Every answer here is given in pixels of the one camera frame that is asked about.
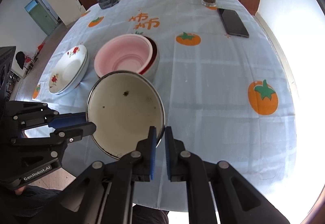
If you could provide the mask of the person's left hand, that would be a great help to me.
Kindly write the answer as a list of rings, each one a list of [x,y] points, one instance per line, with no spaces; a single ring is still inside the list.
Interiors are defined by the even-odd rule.
[[[27,189],[27,188],[28,188],[28,186],[26,185],[26,186],[23,186],[23,187],[20,187],[20,188],[16,189],[14,192],[15,192],[16,195],[21,195],[23,193],[23,191],[25,189]]]

